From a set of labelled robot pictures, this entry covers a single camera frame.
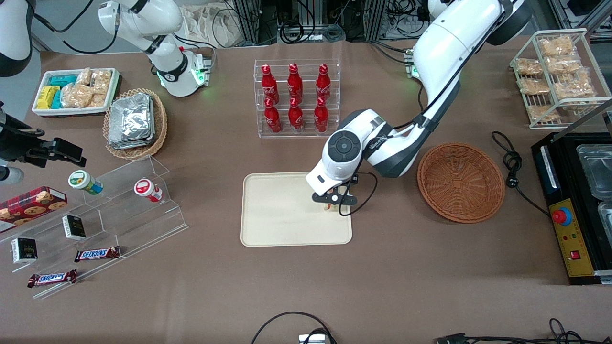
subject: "wicker basket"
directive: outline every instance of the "wicker basket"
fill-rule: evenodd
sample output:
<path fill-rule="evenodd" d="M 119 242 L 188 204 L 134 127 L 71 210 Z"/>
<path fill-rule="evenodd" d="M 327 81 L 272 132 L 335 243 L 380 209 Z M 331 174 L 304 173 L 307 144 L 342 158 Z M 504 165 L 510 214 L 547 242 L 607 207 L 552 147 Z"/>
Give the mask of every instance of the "wicker basket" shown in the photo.
<path fill-rule="evenodd" d="M 166 140 L 166 133 L 168 131 L 168 118 L 166 116 L 166 109 L 163 107 L 162 101 L 159 99 L 157 94 L 148 89 L 131 89 L 125 93 L 120 94 L 119 98 L 126 98 L 135 95 L 136 93 L 146 93 L 153 98 L 153 116 L 155 116 L 155 135 L 157 139 L 150 146 L 135 147 L 130 149 L 113 149 L 108 144 L 106 149 L 111 152 L 114 156 L 127 160 L 138 160 L 145 155 L 154 155 L 162 147 L 163 142 Z M 110 108 L 106 110 L 104 115 L 104 126 L 102 127 L 102 135 L 108 141 L 108 121 L 110 118 Z"/>
<path fill-rule="evenodd" d="M 419 189 L 440 215 L 461 223 L 493 216 L 506 189 L 497 165 L 480 149 L 446 143 L 431 149 L 419 163 Z"/>

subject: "brown table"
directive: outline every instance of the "brown table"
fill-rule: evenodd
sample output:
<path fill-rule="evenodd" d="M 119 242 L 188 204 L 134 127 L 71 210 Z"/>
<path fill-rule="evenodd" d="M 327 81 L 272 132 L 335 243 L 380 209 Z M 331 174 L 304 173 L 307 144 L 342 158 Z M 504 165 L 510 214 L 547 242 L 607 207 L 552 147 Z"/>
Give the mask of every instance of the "brown table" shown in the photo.
<path fill-rule="evenodd" d="M 523 190 L 544 205 L 529 147 L 546 131 L 527 128 L 507 68 L 523 43 L 487 45 L 473 57 L 456 101 L 419 158 L 437 144 L 461 141 L 502 167 L 503 152 L 490 137 L 500 130 L 524 157 Z M 540 337 L 551 317 L 584 337 L 610 335 L 612 288 L 567 285 L 548 218 L 508 190 L 493 218 L 452 223 L 424 202 L 416 166 L 402 178 L 381 180 L 375 197 L 353 216 L 349 244 L 243 246 L 243 178 L 309 171 L 324 143 L 258 138 L 254 60 L 331 56 L 342 61 L 343 116 L 371 107 L 398 124 L 417 113 L 417 83 L 363 43 L 220 50 L 211 85 L 184 99 L 162 89 L 142 53 L 43 53 L 43 71 L 115 67 L 124 77 L 121 91 L 159 94 L 169 132 L 156 157 L 171 170 L 168 188 L 190 228 L 43 301 L 30 299 L 26 281 L 11 275 L 12 264 L 2 264 L 0 342 L 248 343 L 268 318 L 287 310 L 318 315 L 341 343 L 429 343 L 456 332 Z M 126 163 L 105 150 L 101 117 L 42 119 L 29 113 L 26 122 L 44 128 L 47 137 L 84 147 L 93 175 Z M 44 170 L 22 168 L 26 179 L 0 189 L 3 195 L 41 184 L 65 190 L 75 169 L 60 162 Z M 357 195 L 370 187 L 364 179 Z M 268 326 L 259 341 L 294 343 L 315 327 L 290 316 Z"/>

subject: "red cookie box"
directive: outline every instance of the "red cookie box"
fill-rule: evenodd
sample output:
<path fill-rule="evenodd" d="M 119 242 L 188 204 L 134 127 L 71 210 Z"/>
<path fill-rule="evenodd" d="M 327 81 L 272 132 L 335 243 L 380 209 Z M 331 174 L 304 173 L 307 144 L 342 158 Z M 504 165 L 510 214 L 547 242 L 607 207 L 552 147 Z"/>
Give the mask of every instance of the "red cookie box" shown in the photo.
<path fill-rule="evenodd" d="M 41 186 L 0 203 L 0 233 L 68 205 L 65 193 Z"/>

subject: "beige tray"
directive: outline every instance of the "beige tray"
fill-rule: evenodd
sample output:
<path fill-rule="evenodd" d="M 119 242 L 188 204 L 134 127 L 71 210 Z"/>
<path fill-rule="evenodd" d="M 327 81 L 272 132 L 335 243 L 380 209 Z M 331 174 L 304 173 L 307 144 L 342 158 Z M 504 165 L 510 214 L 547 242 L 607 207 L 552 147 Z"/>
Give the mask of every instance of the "beige tray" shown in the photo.
<path fill-rule="evenodd" d="M 307 172 L 257 173 L 244 179 L 240 239 L 247 247 L 342 245 L 352 236 L 351 217 L 312 201 Z M 343 206 L 342 213 L 350 211 Z"/>

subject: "red cap bottle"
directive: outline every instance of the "red cap bottle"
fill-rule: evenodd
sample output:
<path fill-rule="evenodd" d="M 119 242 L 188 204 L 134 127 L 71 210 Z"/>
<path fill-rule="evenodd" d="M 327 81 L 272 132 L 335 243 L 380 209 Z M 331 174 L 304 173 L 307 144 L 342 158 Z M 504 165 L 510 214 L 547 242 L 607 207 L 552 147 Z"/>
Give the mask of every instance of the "red cap bottle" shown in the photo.
<path fill-rule="evenodd" d="M 264 116 L 266 117 L 266 123 L 273 133 L 279 133 L 283 130 L 283 126 L 280 123 L 280 117 L 278 116 L 278 110 L 274 107 L 272 99 L 266 98 L 264 100 L 266 109 L 264 110 Z"/>
<path fill-rule="evenodd" d="M 264 95 L 266 98 L 272 99 L 274 101 L 274 105 L 276 105 L 280 101 L 276 79 L 274 76 L 272 76 L 269 65 L 262 65 L 261 71 L 263 73 L 263 77 L 261 78 L 261 87 L 264 89 Z"/>
<path fill-rule="evenodd" d="M 327 65 L 322 64 L 319 66 L 319 77 L 316 79 L 316 97 L 323 98 L 325 101 L 329 99 L 329 93 L 332 86 L 332 82 L 327 75 Z"/>
<path fill-rule="evenodd" d="M 298 104 L 302 103 L 304 88 L 302 87 L 302 77 L 297 72 L 297 64 L 289 65 L 289 78 L 287 79 L 289 87 L 289 97 L 295 98 Z"/>
<path fill-rule="evenodd" d="M 325 106 L 325 99 L 323 97 L 319 97 L 316 100 L 316 108 L 315 108 L 315 128 L 316 132 L 324 133 L 327 131 L 327 118 L 329 117 L 329 112 L 327 107 Z"/>
<path fill-rule="evenodd" d="M 302 109 L 300 109 L 297 99 L 291 98 L 289 100 L 289 123 L 291 123 L 291 130 L 294 133 L 301 133 L 304 131 L 304 117 L 302 115 Z"/>

